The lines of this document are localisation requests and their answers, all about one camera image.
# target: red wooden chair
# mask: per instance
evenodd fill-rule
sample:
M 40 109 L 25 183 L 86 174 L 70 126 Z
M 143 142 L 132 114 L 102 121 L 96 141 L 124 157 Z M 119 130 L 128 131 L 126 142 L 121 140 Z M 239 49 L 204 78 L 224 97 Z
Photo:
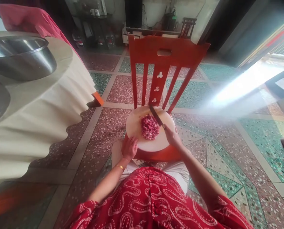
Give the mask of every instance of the red wooden chair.
M 196 45 L 192 43 L 189 39 L 165 38 L 156 36 L 146 36 L 143 39 L 135 39 L 134 36 L 130 36 L 129 52 L 133 85 L 134 108 L 136 109 L 138 105 L 135 64 L 144 64 L 142 106 L 145 105 L 146 85 L 148 79 L 148 65 L 155 65 L 148 101 L 148 104 L 153 106 L 159 106 L 170 66 L 176 66 L 176 71 L 172 78 L 165 101 L 163 102 L 162 109 L 166 108 L 168 99 L 170 98 L 171 92 L 174 88 L 176 79 L 181 68 L 189 68 L 189 71 L 184 81 L 182 82 L 179 91 L 177 92 L 173 102 L 167 110 L 167 113 L 170 114 L 175 105 L 177 104 L 178 100 L 180 99 L 194 72 L 196 71 L 199 63 L 206 55 L 206 52 L 209 47 L 210 44 L 208 43 Z M 124 145 L 127 140 L 128 136 L 125 135 Z M 167 148 L 161 151 L 151 153 L 138 149 L 135 159 L 145 161 L 176 161 L 180 159 L 180 155 L 177 153 L 176 149 L 174 149 L 172 146 L 168 146 Z

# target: round wooden cutting board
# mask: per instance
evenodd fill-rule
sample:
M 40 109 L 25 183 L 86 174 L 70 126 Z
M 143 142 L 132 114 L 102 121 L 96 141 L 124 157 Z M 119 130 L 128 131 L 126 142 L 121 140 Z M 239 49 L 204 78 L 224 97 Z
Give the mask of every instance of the round wooden cutting board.
M 163 124 L 167 125 L 174 132 L 175 123 L 172 117 L 159 107 L 154 107 Z M 133 110 L 126 121 L 126 133 L 129 138 L 136 136 L 138 138 L 138 148 L 147 152 L 156 152 L 168 147 L 165 131 L 160 126 L 159 134 L 155 140 L 147 140 L 142 137 L 141 118 L 147 114 L 152 115 L 149 106 L 141 106 Z

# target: hand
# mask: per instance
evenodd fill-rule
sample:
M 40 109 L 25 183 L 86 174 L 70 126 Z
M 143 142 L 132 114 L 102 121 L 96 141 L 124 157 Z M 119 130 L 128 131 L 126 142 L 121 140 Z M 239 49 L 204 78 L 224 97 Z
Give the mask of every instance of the hand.
M 171 131 L 170 128 L 165 124 L 163 125 L 163 128 L 166 134 L 167 141 L 170 145 L 177 149 L 181 149 L 182 147 L 184 147 L 178 133 Z
M 135 157 L 136 151 L 138 149 L 137 142 L 138 139 L 136 137 L 131 137 L 130 139 L 128 139 L 123 152 L 123 158 L 131 161 Z

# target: pink cloth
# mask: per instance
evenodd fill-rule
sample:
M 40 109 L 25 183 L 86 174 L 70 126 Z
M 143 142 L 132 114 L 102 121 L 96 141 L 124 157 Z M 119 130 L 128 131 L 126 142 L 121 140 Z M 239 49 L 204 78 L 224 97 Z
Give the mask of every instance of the pink cloth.
M 39 33 L 43 38 L 55 37 L 64 40 L 72 47 L 53 19 L 43 9 L 14 4 L 0 4 L 0 16 L 7 31 Z

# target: bracelet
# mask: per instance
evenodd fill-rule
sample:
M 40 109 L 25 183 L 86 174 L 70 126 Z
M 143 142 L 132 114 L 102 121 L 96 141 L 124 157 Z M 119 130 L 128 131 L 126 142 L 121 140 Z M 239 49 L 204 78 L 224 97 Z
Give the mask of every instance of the bracelet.
M 125 169 L 124 169 L 124 167 L 123 167 L 123 166 L 121 166 L 121 165 L 115 165 L 115 166 L 120 167 L 123 171 L 125 170 Z

